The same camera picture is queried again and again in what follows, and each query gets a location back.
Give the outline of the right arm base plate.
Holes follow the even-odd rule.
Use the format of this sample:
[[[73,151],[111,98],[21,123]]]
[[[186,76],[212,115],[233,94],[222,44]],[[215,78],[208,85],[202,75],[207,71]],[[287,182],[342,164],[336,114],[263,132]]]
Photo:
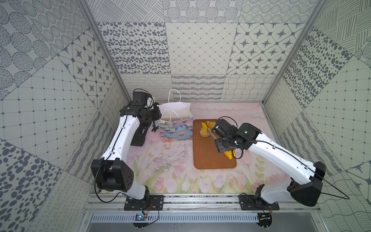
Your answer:
[[[280,210],[279,204],[269,204],[254,195],[240,194],[238,196],[241,210],[261,210],[264,212]]]

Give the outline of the striped croissant bread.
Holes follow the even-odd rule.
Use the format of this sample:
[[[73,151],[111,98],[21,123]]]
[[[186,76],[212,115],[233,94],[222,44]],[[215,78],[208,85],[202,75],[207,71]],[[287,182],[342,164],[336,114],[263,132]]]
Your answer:
[[[215,126],[216,122],[215,121],[206,121],[205,124],[208,128],[212,129]]]

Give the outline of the floral paper gift bag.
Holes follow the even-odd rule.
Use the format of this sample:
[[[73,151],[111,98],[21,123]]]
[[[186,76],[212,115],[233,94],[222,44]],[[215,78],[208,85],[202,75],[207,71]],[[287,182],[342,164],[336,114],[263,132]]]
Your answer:
[[[159,133],[163,142],[186,141],[193,138],[193,115],[191,103],[183,102],[178,90],[169,91],[169,97],[174,92],[179,94],[179,99],[161,104],[159,106],[161,118],[157,121]]]

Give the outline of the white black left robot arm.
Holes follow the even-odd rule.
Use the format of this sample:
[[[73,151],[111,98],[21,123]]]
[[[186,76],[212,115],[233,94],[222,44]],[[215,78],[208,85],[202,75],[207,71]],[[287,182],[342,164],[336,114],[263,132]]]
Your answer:
[[[94,189],[119,191],[138,201],[146,201],[149,198],[148,188],[135,180],[134,172],[126,161],[132,141],[142,143],[152,122],[160,118],[158,103],[154,103],[151,108],[125,106],[120,111],[113,140],[102,157],[93,160],[91,164]]]

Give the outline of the round bun bread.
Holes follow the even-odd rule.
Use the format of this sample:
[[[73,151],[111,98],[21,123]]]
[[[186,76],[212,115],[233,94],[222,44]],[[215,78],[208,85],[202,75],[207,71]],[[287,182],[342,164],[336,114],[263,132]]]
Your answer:
[[[203,138],[207,138],[207,137],[210,136],[210,134],[209,134],[209,132],[206,129],[201,128],[200,129],[200,136],[203,137]]]

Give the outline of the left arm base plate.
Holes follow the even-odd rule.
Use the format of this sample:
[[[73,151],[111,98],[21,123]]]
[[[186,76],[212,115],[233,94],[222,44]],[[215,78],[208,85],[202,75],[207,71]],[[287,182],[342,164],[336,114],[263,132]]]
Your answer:
[[[135,200],[128,198],[125,201],[125,211],[145,211],[154,210],[162,211],[164,203],[164,195],[149,195],[143,200]]]

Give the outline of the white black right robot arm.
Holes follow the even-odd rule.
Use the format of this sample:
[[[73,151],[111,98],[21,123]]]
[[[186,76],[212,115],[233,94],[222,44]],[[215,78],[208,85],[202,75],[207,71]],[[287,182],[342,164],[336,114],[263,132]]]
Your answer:
[[[254,194],[255,204],[272,205],[293,200],[309,207],[317,204],[327,169],[325,164],[320,161],[313,163],[293,154],[249,123],[243,123],[237,128],[226,120],[219,119],[211,130],[219,137],[215,140],[219,153],[229,151],[234,158],[236,149],[250,151],[264,157],[289,175],[280,183],[259,185]]]

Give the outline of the yellow steel food tongs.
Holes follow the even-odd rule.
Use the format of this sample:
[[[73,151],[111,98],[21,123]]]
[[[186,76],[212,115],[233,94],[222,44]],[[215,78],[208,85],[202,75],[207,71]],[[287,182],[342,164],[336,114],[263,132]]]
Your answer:
[[[202,128],[204,131],[206,131],[214,140],[216,140],[217,138],[215,137],[215,135],[212,133],[211,129],[209,127],[207,127],[207,125],[202,122]],[[229,159],[232,159],[232,152],[231,151],[225,151],[224,154],[229,158]]]

